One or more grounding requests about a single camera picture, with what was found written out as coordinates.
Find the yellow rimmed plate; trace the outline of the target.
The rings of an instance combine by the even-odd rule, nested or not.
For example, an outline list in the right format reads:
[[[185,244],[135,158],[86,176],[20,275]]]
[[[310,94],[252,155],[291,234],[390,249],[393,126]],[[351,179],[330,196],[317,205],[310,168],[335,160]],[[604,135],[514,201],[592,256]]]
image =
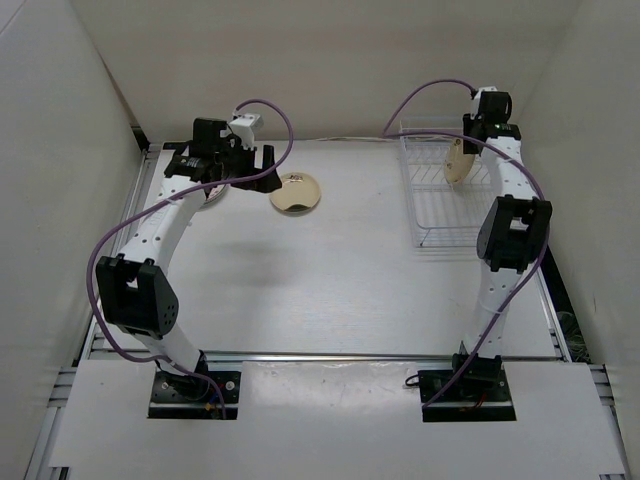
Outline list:
[[[290,172],[280,176],[281,187],[269,194],[271,205],[286,215],[303,215],[312,211],[320,202],[322,192],[317,180],[302,172]]]

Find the orange sunburst pattern plate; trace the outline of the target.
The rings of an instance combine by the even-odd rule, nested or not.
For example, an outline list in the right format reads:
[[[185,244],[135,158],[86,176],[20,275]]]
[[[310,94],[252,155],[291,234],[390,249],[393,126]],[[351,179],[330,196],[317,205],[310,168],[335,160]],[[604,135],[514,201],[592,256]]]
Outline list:
[[[227,188],[227,185],[219,185],[210,189],[205,189],[205,201],[203,203],[203,207],[206,208],[211,206],[220,200],[226,193]]]

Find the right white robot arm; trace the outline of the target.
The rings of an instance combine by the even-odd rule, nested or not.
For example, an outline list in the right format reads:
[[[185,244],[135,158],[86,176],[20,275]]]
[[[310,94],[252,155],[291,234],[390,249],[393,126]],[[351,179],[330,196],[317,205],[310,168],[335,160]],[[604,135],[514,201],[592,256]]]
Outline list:
[[[449,375],[450,390],[464,400],[499,383],[509,304],[539,268],[548,242],[552,205],[524,166],[511,111],[509,93],[482,87],[463,117],[464,151],[486,168],[494,195],[476,241],[481,284],[473,323]]]

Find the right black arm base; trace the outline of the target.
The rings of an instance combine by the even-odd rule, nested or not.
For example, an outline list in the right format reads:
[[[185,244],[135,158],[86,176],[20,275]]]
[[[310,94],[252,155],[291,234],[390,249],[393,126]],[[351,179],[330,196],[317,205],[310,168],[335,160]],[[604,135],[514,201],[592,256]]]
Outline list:
[[[456,357],[449,369],[418,370],[405,379],[405,387],[417,388],[424,423],[513,422],[515,407],[503,363],[474,360],[437,399],[432,398],[451,380],[463,359]]]

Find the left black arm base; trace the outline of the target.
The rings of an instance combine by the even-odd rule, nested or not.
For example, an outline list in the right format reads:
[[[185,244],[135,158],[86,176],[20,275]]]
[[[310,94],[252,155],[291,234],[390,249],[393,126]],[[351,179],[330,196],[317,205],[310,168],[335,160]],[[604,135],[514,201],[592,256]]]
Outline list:
[[[241,387],[240,371],[209,371],[224,404],[211,383],[192,376],[155,372],[148,414],[150,419],[236,420]]]

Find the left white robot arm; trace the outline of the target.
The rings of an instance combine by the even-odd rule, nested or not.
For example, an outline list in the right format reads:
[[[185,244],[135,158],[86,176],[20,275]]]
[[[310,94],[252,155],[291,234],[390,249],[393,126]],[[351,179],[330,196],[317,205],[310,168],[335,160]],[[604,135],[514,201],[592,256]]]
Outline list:
[[[210,389],[203,352],[177,326],[179,300],[167,278],[175,249],[215,182],[238,179],[238,188],[271,193],[282,185],[268,169],[274,148],[258,153],[255,133],[263,120],[258,114],[234,114],[229,122],[197,118],[193,137],[171,157],[154,202],[133,237],[114,257],[96,266],[98,291],[107,323],[142,343],[154,356],[169,387],[188,400]]]

